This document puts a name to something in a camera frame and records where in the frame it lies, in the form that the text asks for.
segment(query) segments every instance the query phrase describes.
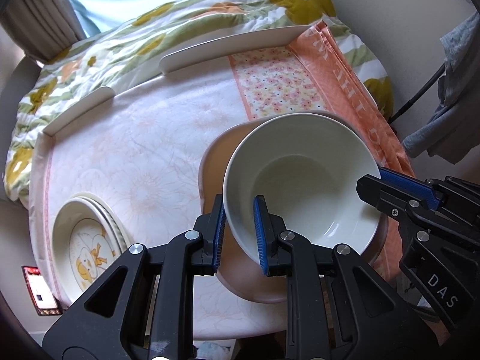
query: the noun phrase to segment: bed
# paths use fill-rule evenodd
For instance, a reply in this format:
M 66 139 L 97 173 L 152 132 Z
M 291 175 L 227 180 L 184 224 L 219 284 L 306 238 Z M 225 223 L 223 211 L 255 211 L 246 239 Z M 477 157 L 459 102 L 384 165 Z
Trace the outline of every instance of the bed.
M 75 43 L 45 64 L 36 85 L 18 105 L 4 176 L 7 196 L 28 207 L 32 153 L 39 133 L 93 90 L 109 86 L 120 94 L 145 83 L 161 74 L 162 57 L 186 47 L 320 20 L 328 25 L 381 114 L 390 117 L 393 94 L 385 69 L 337 18 L 331 0 L 178 0 Z

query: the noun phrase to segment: screw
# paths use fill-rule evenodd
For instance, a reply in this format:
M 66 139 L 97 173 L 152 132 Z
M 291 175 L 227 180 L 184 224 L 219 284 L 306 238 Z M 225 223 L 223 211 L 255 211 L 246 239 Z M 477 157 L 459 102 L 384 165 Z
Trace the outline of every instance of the screw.
M 200 237 L 200 233 L 196 230 L 189 230 L 185 233 L 186 239 L 197 239 L 198 237 Z
M 295 233 L 293 231 L 282 231 L 280 234 L 280 238 L 284 239 L 285 241 L 290 241 L 291 239 L 295 238 Z
M 417 233 L 417 239 L 421 242 L 427 242 L 430 239 L 430 236 L 426 231 L 420 230 Z
M 130 245 L 130 247 L 128 248 L 128 251 L 129 251 L 131 254 L 142 253 L 142 251 L 143 251 L 143 245 L 142 245 L 142 244 L 133 244 L 133 245 Z
M 341 244 L 337 246 L 337 252 L 339 254 L 349 254 L 351 251 L 349 245 Z

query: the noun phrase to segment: orange fabric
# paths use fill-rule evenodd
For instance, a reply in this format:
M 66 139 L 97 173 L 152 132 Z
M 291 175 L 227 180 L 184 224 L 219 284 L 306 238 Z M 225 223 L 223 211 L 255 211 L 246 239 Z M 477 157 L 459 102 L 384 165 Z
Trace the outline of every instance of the orange fabric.
M 321 21 L 312 26 L 290 43 L 288 49 L 308 70 L 331 111 L 363 136 L 377 163 L 413 177 L 402 145 L 348 65 L 327 25 Z M 390 218 L 385 246 L 373 267 L 390 280 L 400 272 L 401 256 L 398 223 Z

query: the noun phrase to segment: brown curtain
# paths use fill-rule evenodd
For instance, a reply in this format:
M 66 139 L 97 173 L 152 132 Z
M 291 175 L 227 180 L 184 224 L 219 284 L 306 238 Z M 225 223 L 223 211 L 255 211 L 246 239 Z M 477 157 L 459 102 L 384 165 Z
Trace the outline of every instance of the brown curtain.
M 25 54 L 41 62 L 86 37 L 69 0 L 10 0 L 0 23 Z

